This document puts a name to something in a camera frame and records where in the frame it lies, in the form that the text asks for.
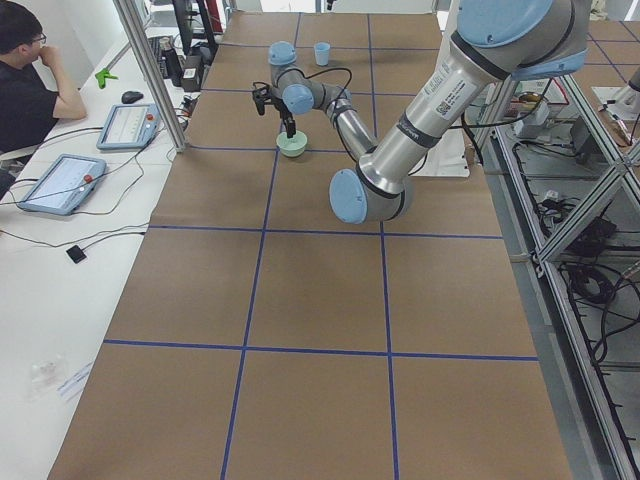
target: white desk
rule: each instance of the white desk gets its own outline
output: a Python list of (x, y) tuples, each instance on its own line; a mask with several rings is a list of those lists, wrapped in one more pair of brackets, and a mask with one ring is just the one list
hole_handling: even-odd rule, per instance
[[(150, 29), (149, 35), (166, 32)], [(114, 45), (101, 70), (125, 42)], [(81, 89), (88, 110), (82, 121), (60, 121), (50, 136), (83, 127), (104, 124), (112, 105), (120, 103), (125, 90), (145, 94), (142, 102), (153, 102), (131, 50), (112, 69), (119, 80), (107, 80), (100, 90), (91, 76)], [(184, 92), (167, 82), (179, 106)], [(95, 146), (98, 131), (83, 132), (46, 143), (23, 170), (20, 178), (38, 178), (61, 153), (100, 157), (108, 169), (121, 166), (132, 152), (101, 153)], [(162, 191), (174, 155), (168, 134), (161, 132), (138, 157), (108, 175), (80, 210), (109, 211), (122, 192), (144, 171), (143, 177), (109, 215), (54, 217), (0, 205), (0, 228), (16, 235), (52, 244), (72, 241), (103, 230), (140, 225), (149, 220)], [(32, 183), (15, 185), (21, 199)], [(7, 194), (1, 203), (11, 201)], [(63, 355), (66, 377), (72, 376), (98, 353), (105, 331), (142, 242), (141, 235), (109, 238), (87, 250), (87, 259), (74, 264), (65, 250), (34, 245), (0, 234), (0, 478), (43, 480), (62, 445), (79, 395), (65, 402), (56, 383), (42, 395), (30, 397), (30, 371)], [(79, 242), (80, 246), (89, 241)]]

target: bowl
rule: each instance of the bowl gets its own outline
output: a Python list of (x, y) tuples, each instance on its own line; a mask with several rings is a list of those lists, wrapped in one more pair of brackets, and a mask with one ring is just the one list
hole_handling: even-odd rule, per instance
[(285, 157), (297, 157), (307, 148), (307, 136), (298, 130), (293, 137), (287, 138), (287, 132), (282, 132), (276, 138), (276, 145)]

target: black mouse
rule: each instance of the black mouse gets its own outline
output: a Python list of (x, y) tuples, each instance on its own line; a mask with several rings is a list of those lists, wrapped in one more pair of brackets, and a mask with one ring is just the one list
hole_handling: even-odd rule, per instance
[(122, 94), (121, 100), (122, 100), (122, 103), (124, 103), (125, 105), (128, 105), (130, 103), (137, 102), (142, 97), (144, 97), (144, 94), (142, 92), (136, 92), (135, 90), (128, 90)]

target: eyeglasses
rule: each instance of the eyeglasses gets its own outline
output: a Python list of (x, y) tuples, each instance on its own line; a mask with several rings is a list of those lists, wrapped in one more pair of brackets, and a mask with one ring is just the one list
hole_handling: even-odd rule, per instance
[(31, 41), (31, 43), (40, 42), (41, 45), (47, 43), (47, 36), (43, 33), (39, 38), (35, 38)]

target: green object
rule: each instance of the green object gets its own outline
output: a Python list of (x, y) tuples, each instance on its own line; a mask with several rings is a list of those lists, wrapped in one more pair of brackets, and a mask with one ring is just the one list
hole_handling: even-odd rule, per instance
[(307, 148), (307, 136), (298, 130), (292, 138), (287, 138), (287, 132), (282, 132), (276, 138), (276, 145), (284, 156), (297, 157)]
[(107, 78), (113, 78), (114, 80), (118, 79), (115, 75), (111, 75), (109, 70), (106, 68), (100, 70), (95, 76), (98, 79), (98, 87), (100, 88), (104, 88), (107, 85)]

